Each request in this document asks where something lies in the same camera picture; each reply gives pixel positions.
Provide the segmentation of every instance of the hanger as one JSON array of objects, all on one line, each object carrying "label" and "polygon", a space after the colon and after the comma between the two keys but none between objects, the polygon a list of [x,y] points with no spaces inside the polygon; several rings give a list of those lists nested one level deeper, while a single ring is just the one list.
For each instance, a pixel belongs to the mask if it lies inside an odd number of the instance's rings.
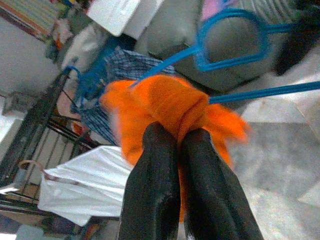
[{"label": "hanger", "polygon": [[[206,36],[208,34],[208,31],[217,22],[226,18],[244,18],[251,21],[253,24],[255,24],[258,32],[258,37],[257,37],[258,46],[259,46],[258,53],[254,53],[246,56],[234,57],[231,59],[226,59],[226,60],[221,60],[216,62],[210,62],[208,60],[208,53],[206,52],[206,48],[205,48],[205,41],[206,41]],[[164,60],[158,66],[151,68],[139,80],[137,80],[131,87],[136,86],[138,83],[140,83],[144,79],[159,73],[162,69],[191,55],[195,56],[195,59],[194,59],[196,63],[195,65],[202,72],[214,71],[217,69],[229,68],[237,65],[248,64],[248,63],[259,61],[268,54],[268,35],[269,34],[291,32],[296,26],[297,24],[294,24],[294,23],[267,24],[264,21],[264,19],[258,17],[253,12],[250,12],[244,9],[236,9],[236,8],[224,9],[204,22],[204,24],[202,25],[201,29],[199,30],[196,36],[195,45],[176,53],[175,55]],[[214,96],[209,99],[209,103],[210,104],[229,103],[234,101],[256,99],[256,98],[281,95],[281,94],[305,92],[305,91],[311,91],[311,90],[317,90],[317,89],[320,89],[320,81],[266,88],[266,89],[254,90],[249,92],[227,94],[222,96]]]}]

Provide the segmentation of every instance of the drying rack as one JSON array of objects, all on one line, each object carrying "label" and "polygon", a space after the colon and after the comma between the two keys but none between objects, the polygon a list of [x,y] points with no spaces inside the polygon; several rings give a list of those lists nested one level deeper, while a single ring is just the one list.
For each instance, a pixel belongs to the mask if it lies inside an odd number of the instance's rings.
[{"label": "drying rack", "polygon": [[55,215],[37,208],[40,181],[31,181],[32,175],[38,173],[37,168],[29,166],[21,171],[19,162],[22,160],[37,162],[39,156],[45,153],[48,157],[44,167],[53,168],[99,145],[97,142],[87,140],[87,133],[77,135],[62,124],[75,119],[54,113],[67,79],[68,74],[61,73],[49,85],[42,97],[26,114],[6,151],[0,163],[0,188],[5,191],[7,189],[7,192],[6,195],[0,194],[0,210],[42,216]]}]

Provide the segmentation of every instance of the wall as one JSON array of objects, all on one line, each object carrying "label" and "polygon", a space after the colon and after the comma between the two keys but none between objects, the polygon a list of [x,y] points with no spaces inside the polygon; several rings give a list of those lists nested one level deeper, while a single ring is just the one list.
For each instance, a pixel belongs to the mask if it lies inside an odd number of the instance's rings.
[{"label": "wall", "polygon": [[58,74],[46,45],[0,18],[0,93],[38,95]]}]

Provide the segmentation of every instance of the plaid cloth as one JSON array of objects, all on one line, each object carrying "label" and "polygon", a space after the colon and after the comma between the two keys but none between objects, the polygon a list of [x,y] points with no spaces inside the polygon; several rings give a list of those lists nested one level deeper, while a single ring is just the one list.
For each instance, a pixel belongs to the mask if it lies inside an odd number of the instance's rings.
[{"label": "plaid cloth", "polygon": [[[101,75],[101,73],[99,74],[100,79],[92,77],[86,78],[86,74],[82,76],[82,81],[86,81],[86,86],[92,86],[94,84],[101,86],[101,80],[103,80],[105,86],[117,80],[138,80],[149,69],[162,62],[134,51],[122,50],[120,48],[116,48],[112,54],[106,56],[104,61],[105,73],[103,73],[103,75]],[[161,73],[174,75],[175,69],[172,66],[168,66],[162,70]],[[92,96],[90,92],[83,89],[83,84],[82,87],[80,86],[81,84],[79,84],[73,99],[75,105],[71,105],[71,112],[80,114],[81,122],[90,130],[100,134],[112,145],[117,145],[117,141],[111,130],[108,113],[105,112],[99,104],[98,100],[100,96]]]}]

